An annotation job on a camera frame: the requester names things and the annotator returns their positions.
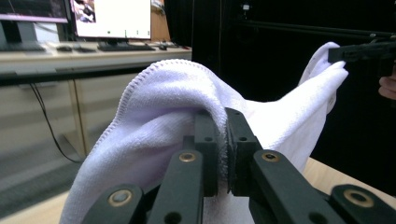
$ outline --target desk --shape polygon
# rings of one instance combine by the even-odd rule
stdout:
[[[396,209],[396,199],[391,196],[373,189],[359,180],[356,180],[348,175],[344,175],[325,164],[309,159],[304,170],[304,176],[317,189],[329,194],[333,186],[340,184],[354,184],[364,187],[376,194],[379,198],[384,200],[390,206]],[[60,194],[54,198],[39,203],[30,208],[24,209],[19,213],[5,217],[0,220],[0,224],[15,224],[15,223],[31,223],[31,224],[54,224],[58,223],[64,201],[66,200],[67,192]]]
[[[47,90],[47,94],[51,95],[53,91],[54,95],[50,99],[53,102],[57,102],[53,110],[68,110],[67,114],[72,115],[72,120],[68,116],[67,120],[57,125],[57,131],[64,133],[64,136],[66,136],[81,157],[86,156],[92,148],[92,140],[89,139],[87,129],[97,119],[91,119],[92,116],[87,116],[87,113],[96,113],[97,111],[93,112],[95,109],[93,107],[96,105],[101,105],[101,108],[108,106],[109,110],[107,112],[96,113],[95,116],[111,120],[111,117],[114,118],[123,89],[137,73],[150,64],[161,60],[191,59],[191,49],[177,48],[118,52],[97,50],[90,53],[76,51],[59,52],[56,50],[56,47],[60,45],[73,47],[75,44],[74,42],[49,42],[42,44],[47,50],[46,52],[0,53],[0,87],[27,83],[38,83],[37,85],[40,86],[41,82],[66,81],[54,84],[56,87],[52,90]],[[97,43],[93,42],[79,44],[83,48],[90,49],[96,49],[97,46]],[[58,89],[61,87],[62,90],[66,91],[60,93]],[[35,104],[37,106],[37,102],[31,98],[32,94],[30,92],[21,92],[21,90],[18,90],[18,86],[13,87],[13,89],[3,88],[2,94],[9,96],[2,102],[4,111],[0,111],[0,119],[2,116],[7,119],[11,115],[15,118],[16,116],[13,115],[14,111],[26,111],[26,108],[29,107],[27,104]],[[13,101],[18,102],[18,99],[23,99],[24,102],[7,109],[8,104],[12,104],[12,102],[8,102],[10,97],[13,98]],[[24,118],[30,117],[29,114],[21,112],[20,117],[22,116]],[[10,134],[8,130],[4,130],[3,133]],[[7,139],[12,136],[4,135],[3,137]]]

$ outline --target black cable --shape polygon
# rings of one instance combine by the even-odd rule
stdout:
[[[63,152],[62,149],[61,149],[61,146],[60,146],[59,143],[58,143],[58,140],[56,140],[56,138],[55,138],[55,134],[54,134],[54,132],[53,132],[53,130],[52,130],[52,126],[50,125],[50,120],[49,120],[49,118],[48,118],[48,116],[47,116],[47,109],[46,109],[46,106],[45,106],[45,104],[44,104],[44,100],[43,100],[43,98],[41,97],[41,94],[40,94],[40,91],[39,91],[38,88],[37,88],[37,85],[36,85],[35,83],[33,83],[33,84],[30,83],[29,85],[30,85],[30,87],[32,88],[32,91],[35,93],[35,98],[36,98],[37,101],[40,103],[41,110],[43,111],[44,118],[46,119],[46,122],[47,122],[47,124],[48,124],[48,126],[49,126],[49,131],[50,131],[50,133],[51,133],[52,139],[53,139],[53,141],[54,141],[56,147],[58,148],[58,150],[59,150],[59,151],[61,152],[61,154],[62,154],[65,158],[67,158],[68,160],[70,160],[70,161],[72,161],[72,162],[74,162],[74,163],[81,163],[82,161],[75,161],[75,160],[69,158],[68,156],[66,156],[66,154],[64,154],[64,152]]]

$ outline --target computer monitor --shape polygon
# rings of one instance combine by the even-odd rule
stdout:
[[[150,40],[150,0],[69,0],[76,37],[117,45]]]
[[[67,18],[65,0],[0,1],[0,21],[4,33],[2,44],[22,42],[26,39],[25,35],[34,35],[29,29],[23,30],[29,27],[26,24],[33,27],[34,22],[68,23]]]

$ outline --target black backdrop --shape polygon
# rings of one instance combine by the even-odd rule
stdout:
[[[244,3],[251,6],[247,20]],[[312,54],[326,42],[357,45],[370,42],[370,34],[387,37],[395,31],[389,0],[200,0],[192,7],[173,7],[189,15],[193,11],[192,59],[245,98],[263,102],[295,88]],[[181,21],[168,22],[177,26]],[[316,28],[307,32],[301,25]],[[172,29],[171,36],[185,35],[183,27]],[[375,69],[367,62],[346,65],[349,75],[311,157],[396,195],[396,110],[378,94]]]

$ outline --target white towel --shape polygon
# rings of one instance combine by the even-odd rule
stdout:
[[[328,48],[337,47],[323,45],[306,67],[302,84],[271,103],[245,100],[198,63],[154,63],[121,96],[116,117],[78,171],[60,222],[80,223],[110,187],[127,183],[144,189],[160,179],[183,136],[193,134],[193,115],[201,109],[219,128],[221,157],[226,157],[224,107],[230,107],[245,114],[264,148],[281,151],[302,171],[325,122],[328,101],[347,76],[344,63],[327,63]],[[224,173],[225,164],[219,166]],[[248,200],[225,190],[205,199],[204,223],[253,223]]]

